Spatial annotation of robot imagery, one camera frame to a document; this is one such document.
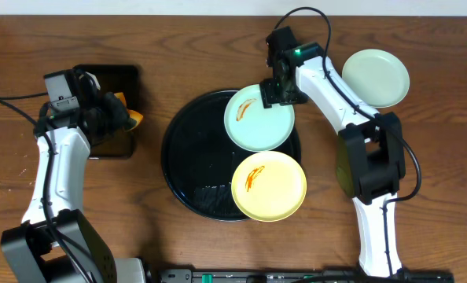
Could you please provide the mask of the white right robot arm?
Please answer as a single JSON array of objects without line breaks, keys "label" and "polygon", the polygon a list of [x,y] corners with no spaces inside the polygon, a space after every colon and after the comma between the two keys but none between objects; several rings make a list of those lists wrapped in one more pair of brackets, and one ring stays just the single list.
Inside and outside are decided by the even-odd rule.
[{"label": "white right robot arm", "polygon": [[267,64],[273,76],[260,83],[264,108],[312,100],[336,131],[336,177],[358,216],[360,267],[369,276],[393,277],[402,267],[393,206],[406,173],[398,117],[360,101],[315,42],[271,43]]}]

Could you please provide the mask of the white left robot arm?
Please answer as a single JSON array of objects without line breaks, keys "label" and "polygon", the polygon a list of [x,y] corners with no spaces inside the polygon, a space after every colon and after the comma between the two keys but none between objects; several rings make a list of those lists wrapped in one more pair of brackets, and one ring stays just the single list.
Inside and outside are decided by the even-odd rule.
[{"label": "white left robot arm", "polygon": [[133,130],[142,114],[121,90],[104,91],[81,68],[45,75],[49,100],[32,121],[39,148],[35,188],[21,224],[0,247],[19,282],[146,282],[139,258],[117,259],[83,214],[83,183],[93,145]]}]

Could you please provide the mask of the mint plate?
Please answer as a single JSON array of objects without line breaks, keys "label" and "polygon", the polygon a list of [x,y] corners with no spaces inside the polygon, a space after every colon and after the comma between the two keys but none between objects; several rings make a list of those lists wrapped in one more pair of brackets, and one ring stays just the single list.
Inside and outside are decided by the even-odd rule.
[{"label": "mint plate", "polygon": [[223,117],[229,138],[242,149],[276,149],[291,134],[295,123],[292,105],[263,107],[259,85],[240,89],[226,105]]},{"label": "mint plate", "polygon": [[403,62],[379,49],[352,54],[344,63],[342,78],[361,100],[374,108],[398,104],[410,89],[410,75]]}]

